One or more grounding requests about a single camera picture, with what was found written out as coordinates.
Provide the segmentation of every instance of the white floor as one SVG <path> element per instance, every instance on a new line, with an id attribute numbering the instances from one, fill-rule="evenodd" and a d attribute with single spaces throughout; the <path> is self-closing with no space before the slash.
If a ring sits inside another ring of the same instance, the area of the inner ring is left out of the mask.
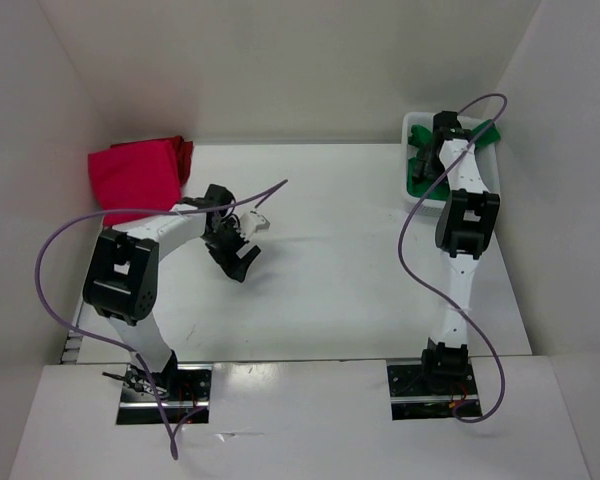
<path id="1" fill-rule="evenodd" d="M 215 366 L 208 425 L 179 434 L 116 426 L 121 365 L 46 367 L 11 480 L 398 479 L 587 480 L 549 360 L 507 357 L 507 394 L 484 424 L 391 420 L 385 362 Z M 493 360 L 474 359 L 488 409 Z"/>
<path id="2" fill-rule="evenodd" d="M 404 273 L 397 239 L 406 213 L 400 145 L 197 146 L 185 194 L 209 183 L 238 199 L 283 178 L 260 211 L 262 254 L 244 284 L 227 279 L 201 240 L 160 264 L 154 308 L 182 361 L 284 361 L 419 357 L 444 308 Z M 407 260 L 444 287 L 435 220 L 420 218 L 405 242 Z M 528 355 L 529 342 L 494 238 L 475 276 L 472 315 L 503 355 Z M 114 336 L 85 306 L 80 325 Z M 488 355 L 471 332 L 470 354 Z M 79 363 L 127 354 L 85 339 Z"/>

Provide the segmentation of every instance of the black bracket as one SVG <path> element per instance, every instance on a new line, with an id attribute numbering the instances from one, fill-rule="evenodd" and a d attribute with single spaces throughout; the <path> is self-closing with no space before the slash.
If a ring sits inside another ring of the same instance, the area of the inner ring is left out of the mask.
<path id="1" fill-rule="evenodd" d="M 422 376 L 432 391 L 446 389 L 449 383 L 464 378 L 469 369 L 469 350 L 447 347 L 444 342 L 429 346 L 422 351 Z"/>
<path id="2" fill-rule="evenodd" d="M 456 112 L 443 111 L 433 116 L 432 139 L 418 150 L 412 178 L 415 183 L 434 182 L 444 172 L 440 161 L 440 149 L 447 140 L 471 140 L 471 130 L 462 128 Z"/>
<path id="3" fill-rule="evenodd" d="M 99 236 L 82 289 L 99 315 L 134 326 L 146 318 L 158 293 L 159 245 L 106 229 Z M 126 273 L 116 265 L 129 265 Z"/>
<path id="4" fill-rule="evenodd" d="M 477 260 L 489 246 L 499 209 L 500 196 L 495 193 L 452 190 L 438 219 L 436 246 L 452 258 L 464 253 Z M 479 220 L 466 219 L 467 212 Z"/>

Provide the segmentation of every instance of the green object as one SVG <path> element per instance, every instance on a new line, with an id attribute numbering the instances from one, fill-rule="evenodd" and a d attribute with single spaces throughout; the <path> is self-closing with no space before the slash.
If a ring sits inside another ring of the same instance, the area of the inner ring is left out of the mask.
<path id="1" fill-rule="evenodd" d="M 420 198 L 422 195 L 424 195 L 424 192 L 427 191 L 427 188 L 429 188 L 433 182 L 425 180 L 417 185 L 413 184 L 412 173 L 413 169 L 416 167 L 416 161 L 416 157 L 409 159 L 409 170 L 407 172 L 407 192 L 409 192 L 409 195 L 412 197 Z M 451 190 L 449 189 L 449 184 L 442 182 L 433 192 L 431 192 L 429 199 L 442 200 L 443 202 L 446 202 L 450 192 Z"/>
<path id="2" fill-rule="evenodd" d="M 477 134 L 480 130 L 482 130 L 489 121 L 490 120 L 485 120 L 476 128 L 471 130 L 472 136 Z M 422 125 L 412 125 L 411 135 L 409 135 L 407 143 L 409 143 L 409 145 L 413 147 L 420 149 L 421 147 L 429 143 L 432 140 L 432 138 L 433 133 L 431 133 L 431 130 L 429 130 L 428 128 L 423 127 Z M 498 132 L 498 129 L 495 125 L 492 125 L 489 128 L 489 130 L 484 132 L 482 136 L 478 139 L 478 141 L 475 143 L 476 150 L 479 148 L 486 147 L 487 145 L 491 145 L 492 143 L 495 143 L 498 140 L 500 140 L 500 132 Z M 412 197 L 420 198 L 422 197 L 422 195 L 424 195 L 424 193 L 427 191 L 427 189 L 431 186 L 433 182 L 424 181 L 417 185 L 414 185 L 412 180 L 412 173 L 413 169 L 415 168 L 416 161 L 416 157 L 410 158 L 408 161 L 409 168 L 407 169 L 407 192 L 409 192 L 409 195 L 411 195 Z M 451 190 L 449 189 L 449 185 L 446 182 L 443 182 L 440 185 L 438 185 L 433 192 L 431 192 L 431 195 L 429 195 L 429 199 L 442 200 L 443 202 L 445 202 L 449 197 L 450 192 Z"/>
<path id="3" fill-rule="evenodd" d="M 474 137 L 478 132 L 480 132 L 480 130 L 482 130 L 484 127 L 486 127 L 487 123 L 489 123 L 490 121 L 491 120 L 485 120 L 480 125 L 478 125 L 476 128 L 471 130 L 471 136 Z M 491 125 L 489 130 L 484 132 L 482 134 L 482 136 L 476 142 L 476 148 L 486 147 L 487 145 L 496 143 L 498 140 L 500 140 L 500 132 L 498 132 L 498 129 L 496 128 L 495 125 Z"/>
<path id="4" fill-rule="evenodd" d="M 424 147 L 433 138 L 433 133 L 422 125 L 413 125 L 411 127 L 411 135 L 409 135 L 409 145 L 416 148 Z"/>

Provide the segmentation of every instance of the pink towel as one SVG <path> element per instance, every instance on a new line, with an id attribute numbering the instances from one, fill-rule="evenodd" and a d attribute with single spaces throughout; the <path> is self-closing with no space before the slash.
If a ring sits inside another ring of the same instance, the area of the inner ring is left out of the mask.
<path id="1" fill-rule="evenodd" d="M 191 166 L 192 142 L 182 137 L 113 145 L 89 154 L 91 187 L 103 209 L 170 210 L 180 200 Z M 105 226 L 146 215 L 107 215 Z"/>

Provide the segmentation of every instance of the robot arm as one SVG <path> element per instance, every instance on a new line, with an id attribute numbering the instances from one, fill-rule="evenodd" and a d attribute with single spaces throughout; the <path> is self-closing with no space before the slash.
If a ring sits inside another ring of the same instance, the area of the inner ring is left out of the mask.
<path id="1" fill-rule="evenodd" d="M 471 131 L 458 122 L 455 112 L 434 116 L 433 140 L 418 159 L 419 179 L 435 180 L 467 149 Z M 451 190 L 438 220 L 436 246 L 449 265 L 448 294 L 462 309 L 469 307 L 474 273 L 489 246 L 500 197 L 490 193 L 475 160 L 472 145 L 447 177 Z M 429 337 L 422 354 L 425 377 L 444 384 L 465 375 L 469 361 L 467 324 L 448 308 Z"/>
<path id="2" fill-rule="evenodd" d="M 183 198 L 171 211 L 228 205 L 234 197 L 211 185 L 204 198 Z M 181 245 L 202 238 L 212 258 L 229 278 L 243 282 L 249 265 L 260 253 L 251 236 L 269 222 L 255 211 L 238 218 L 228 210 L 200 215 L 152 217 L 127 232 L 104 230 L 98 237 L 83 288 L 84 301 L 107 318 L 120 339 L 140 353 L 165 396 L 177 370 L 175 352 L 166 344 L 152 313 L 158 287 L 158 264 Z M 144 371 L 131 356 L 125 381 L 148 390 Z"/>

